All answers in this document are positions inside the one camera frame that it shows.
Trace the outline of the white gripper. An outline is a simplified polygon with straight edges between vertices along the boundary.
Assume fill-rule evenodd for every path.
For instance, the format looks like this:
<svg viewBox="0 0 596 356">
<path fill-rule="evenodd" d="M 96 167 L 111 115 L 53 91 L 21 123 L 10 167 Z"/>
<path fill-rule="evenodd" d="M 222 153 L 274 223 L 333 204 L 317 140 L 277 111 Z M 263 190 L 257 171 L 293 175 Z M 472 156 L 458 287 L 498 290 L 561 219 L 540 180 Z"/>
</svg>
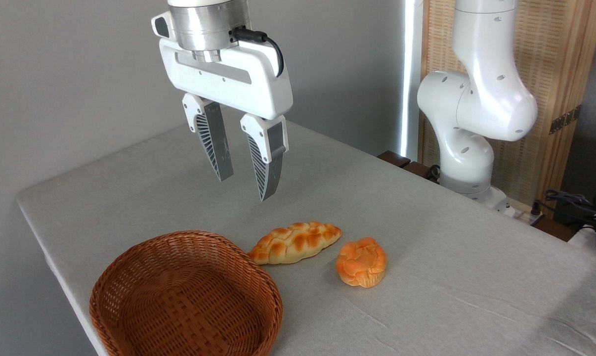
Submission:
<svg viewBox="0 0 596 356">
<path fill-rule="evenodd" d="M 235 42 L 219 50 L 219 61 L 202 62 L 177 42 L 169 12 L 151 19 L 170 82 L 186 92 L 181 103 L 219 181 L 233 175 L 232 158 L 219 104 L 243 111 L 241 128 L 261 201 L 275 194 L 281 178 L 288 133 L 284 114 L 293 104 L 288 70 L 277 77 L 278 56 L 269 44 Z"/>
</svg>

